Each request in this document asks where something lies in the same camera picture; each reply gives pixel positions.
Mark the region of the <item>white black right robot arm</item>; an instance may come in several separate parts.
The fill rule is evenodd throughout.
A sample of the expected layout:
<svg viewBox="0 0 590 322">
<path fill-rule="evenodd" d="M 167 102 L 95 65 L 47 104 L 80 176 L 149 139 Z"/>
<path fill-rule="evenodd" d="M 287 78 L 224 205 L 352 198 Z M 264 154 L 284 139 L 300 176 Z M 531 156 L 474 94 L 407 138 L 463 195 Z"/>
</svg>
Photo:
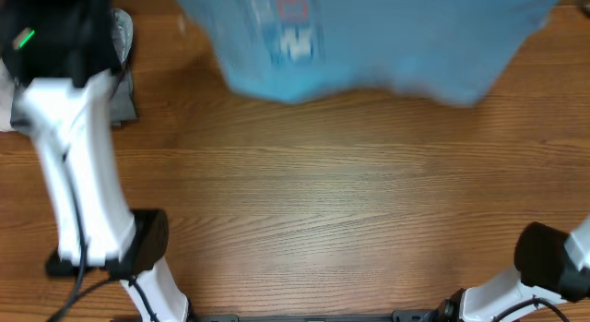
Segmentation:
<svg viewBox="0 0 590 322">
<path fill-rule="evenodd" d="M 517 321 L 548 308 L 565 321 L 557 306 L 588 297 L 589 220 L 570 233 L 535 221 L 521 233 L 510 267 L 442 301 L 430 320 Z"/>
</svg>

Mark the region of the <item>light blue t-shirt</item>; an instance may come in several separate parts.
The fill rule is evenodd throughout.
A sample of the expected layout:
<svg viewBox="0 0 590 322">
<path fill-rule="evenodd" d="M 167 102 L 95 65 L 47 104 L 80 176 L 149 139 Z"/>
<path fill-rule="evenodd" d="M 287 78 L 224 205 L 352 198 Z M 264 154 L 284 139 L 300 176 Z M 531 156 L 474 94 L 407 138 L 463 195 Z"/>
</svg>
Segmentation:
<svg viewBox="0 0 590 322">
<path fill-rule="evenodd" d="M 560 0 L 177 0 L 228 87 L 296 104 L 383 88 L 467 107 Z"/>
</svg>

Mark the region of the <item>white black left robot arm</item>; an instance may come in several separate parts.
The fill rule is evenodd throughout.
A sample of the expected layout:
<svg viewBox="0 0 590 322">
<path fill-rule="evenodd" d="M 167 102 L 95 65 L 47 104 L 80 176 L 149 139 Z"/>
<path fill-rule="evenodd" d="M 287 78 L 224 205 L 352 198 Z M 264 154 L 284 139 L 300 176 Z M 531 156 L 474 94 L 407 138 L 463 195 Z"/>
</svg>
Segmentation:
<svg viewBox="0 0 590 322">
<path fill-rule="evenodd" d="M 112 148 L 110 103 L 128 94 L 133 23 L 111 0 L 1 0 L 1 56 L 13 111 L 39 156 L 58 229 L 45 269 L 75 283 L 69 304 L 101 269 L 144 321 L 192 321 L 191 301 L 165 259 L 161 209 L 131 210 Z"/>
</svg>

